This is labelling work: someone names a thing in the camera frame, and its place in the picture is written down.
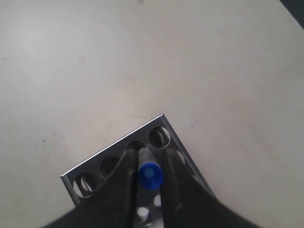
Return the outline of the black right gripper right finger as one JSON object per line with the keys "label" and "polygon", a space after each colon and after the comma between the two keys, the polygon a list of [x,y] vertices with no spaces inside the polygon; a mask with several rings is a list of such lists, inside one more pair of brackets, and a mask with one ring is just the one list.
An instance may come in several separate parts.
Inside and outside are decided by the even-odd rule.
{"label": "black right gripper right finger", "polygon": [[196,181],[174,149],[159,152],[163,182],[161,206],[166,228],[256,228],[218,201]]}

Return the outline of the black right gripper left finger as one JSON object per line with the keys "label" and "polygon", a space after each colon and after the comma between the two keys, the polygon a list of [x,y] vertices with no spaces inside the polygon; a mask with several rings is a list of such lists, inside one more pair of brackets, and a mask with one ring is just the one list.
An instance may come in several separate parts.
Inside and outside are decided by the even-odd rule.
{"label": "black right gripper left finger", "polygon": [[106,149],[90,157],[60,177],[76,207],[45,225],[47,228],[131,228],[137,197],[138,147],[127,146],[109,175],[96,184],[92,195],[79,200],[72,183],[82,172],[94,173],[93,160]]}

